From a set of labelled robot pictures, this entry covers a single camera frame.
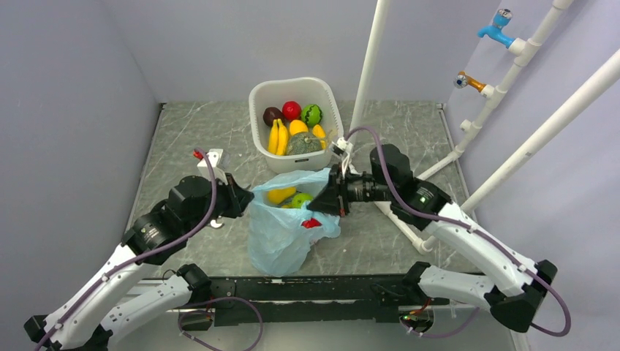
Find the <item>light blue plastic bag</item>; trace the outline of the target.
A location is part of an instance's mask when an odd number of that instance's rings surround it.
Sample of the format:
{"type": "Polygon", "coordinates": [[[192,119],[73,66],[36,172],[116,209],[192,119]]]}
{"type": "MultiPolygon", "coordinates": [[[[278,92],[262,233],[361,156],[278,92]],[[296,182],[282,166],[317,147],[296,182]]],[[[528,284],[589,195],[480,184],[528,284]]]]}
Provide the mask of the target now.
{"type": "Polygon", "coordinates": [[[266,199],[268,190],[295,187],[297,193],[319,194],[328,182],[329,169],[295,170],[278,174],[256,186],[249,211],[248,253],[252,265],[267,276],[287,276],[299,271],[311,247],[323,238],[341,233],[340,218],[306,208],[282,208],[266,199]],[[306,229],[303,221],[315,218],[321,227],[306,229]]]}

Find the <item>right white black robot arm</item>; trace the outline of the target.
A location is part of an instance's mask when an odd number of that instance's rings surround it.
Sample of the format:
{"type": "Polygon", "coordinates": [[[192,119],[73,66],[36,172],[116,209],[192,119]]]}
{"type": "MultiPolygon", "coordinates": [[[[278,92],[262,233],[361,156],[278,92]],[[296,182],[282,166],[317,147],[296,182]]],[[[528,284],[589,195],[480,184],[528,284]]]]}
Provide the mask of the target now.
{"type": "Polygon", "coordinates": [[[344,217],[352,203],[388,201],[401,221],[451,245],[481,271],[477,276],[416,262],[402,279],[400,295],[411,303],[430,298],[467,303],[520,333],[533,327],[556,266],[548,260],[530,260],[499,243],[446,192],[414,177],[409,158],[396,146],[374,148],[370,161],[371,172],[360,175],[341,164],[332,166],[327,184],[307,209],[344,217]]]}

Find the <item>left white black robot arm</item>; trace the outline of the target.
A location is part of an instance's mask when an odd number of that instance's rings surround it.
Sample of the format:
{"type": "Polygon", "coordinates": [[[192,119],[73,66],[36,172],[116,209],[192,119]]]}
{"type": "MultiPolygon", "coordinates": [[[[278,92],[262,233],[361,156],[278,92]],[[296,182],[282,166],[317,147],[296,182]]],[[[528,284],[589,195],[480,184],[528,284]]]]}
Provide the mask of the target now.
{"type": "Polygon", "coordinates": [[[114,331],[103,321],[129,322],[118,312],[120,299],[198,231],[219,217],[242,216],[253,199],[229,173],[215,181],[182,178],[167,198],[135,220],[108,261],[69,301],[25,322],[36,350],[105,350],[114,331]]]}

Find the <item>red fake pomegranate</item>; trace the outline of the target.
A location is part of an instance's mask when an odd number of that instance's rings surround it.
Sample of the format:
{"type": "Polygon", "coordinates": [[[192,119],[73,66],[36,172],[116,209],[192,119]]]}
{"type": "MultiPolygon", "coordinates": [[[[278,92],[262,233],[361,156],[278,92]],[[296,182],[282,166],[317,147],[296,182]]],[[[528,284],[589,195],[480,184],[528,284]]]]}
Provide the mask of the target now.
{"type": "Polygon", "coordinates": [[[306,229],[311,229],[311,228],[315,228],[315,227],[321,227],[322,223],[320,221],[318,221],[315,218],[310,218],[306,221],[303,221],[301,223],[302,227],[305,227],[306,229]]]}

